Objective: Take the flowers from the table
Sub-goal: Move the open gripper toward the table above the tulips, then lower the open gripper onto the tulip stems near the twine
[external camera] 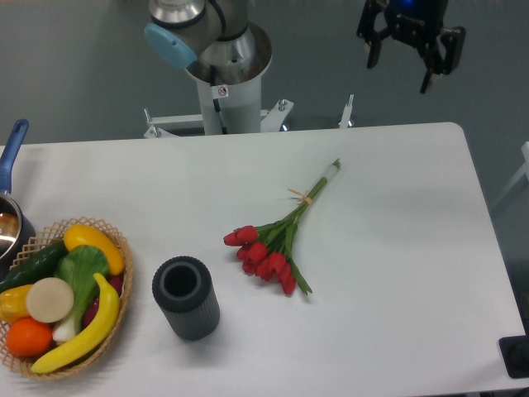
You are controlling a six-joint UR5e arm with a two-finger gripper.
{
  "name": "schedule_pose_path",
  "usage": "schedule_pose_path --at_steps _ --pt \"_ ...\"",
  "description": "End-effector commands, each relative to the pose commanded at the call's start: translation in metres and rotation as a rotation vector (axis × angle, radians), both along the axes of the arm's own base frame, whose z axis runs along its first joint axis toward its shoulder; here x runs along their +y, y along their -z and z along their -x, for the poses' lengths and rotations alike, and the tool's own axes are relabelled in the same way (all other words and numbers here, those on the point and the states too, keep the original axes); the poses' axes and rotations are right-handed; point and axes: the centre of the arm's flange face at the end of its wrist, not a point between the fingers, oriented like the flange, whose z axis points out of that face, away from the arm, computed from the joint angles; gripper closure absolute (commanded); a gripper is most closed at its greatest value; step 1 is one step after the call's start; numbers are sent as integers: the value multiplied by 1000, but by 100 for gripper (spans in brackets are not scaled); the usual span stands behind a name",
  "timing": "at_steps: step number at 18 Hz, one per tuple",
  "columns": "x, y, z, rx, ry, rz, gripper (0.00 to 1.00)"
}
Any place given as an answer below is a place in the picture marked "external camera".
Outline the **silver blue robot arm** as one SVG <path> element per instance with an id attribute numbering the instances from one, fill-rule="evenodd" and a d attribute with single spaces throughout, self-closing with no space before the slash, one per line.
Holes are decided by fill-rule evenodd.
<path id="1" fill-rule="evenodd" d="M 175 68 L 211 85 L 238 84 L 257 76 L 271 60 L 269 42 L 248 20 L 246 1 L 151 1 L 144 37 Z M 368 68 L 377 65 L 388 37 L 417 50 L 426 67 L 420 91 L 431 78 L 448 75 L 459 62 L 466 31 L 443 24 L 445 1 L 366 1 L 356 35 L 369 47 Z"/>

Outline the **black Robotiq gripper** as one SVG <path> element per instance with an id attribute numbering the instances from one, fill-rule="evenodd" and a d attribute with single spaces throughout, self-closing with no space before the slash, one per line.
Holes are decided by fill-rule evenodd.
<path id="1" fill-rule="evenodd" d="M 422 58 L 427 71 L 420 93 L 425 93 L 434 74 L 448 75 L 459 65 L 465 43 L 464 27 L 443 27 L 446 8 L 444 0 L 366 0 L 356 35 L 369 47 L 367 68 L 378 64 L 382 41 L 388 36 L 414 48 L 424 45 Z M 376 31 L 376 18 L 381 13 L 387 27 Z"/>

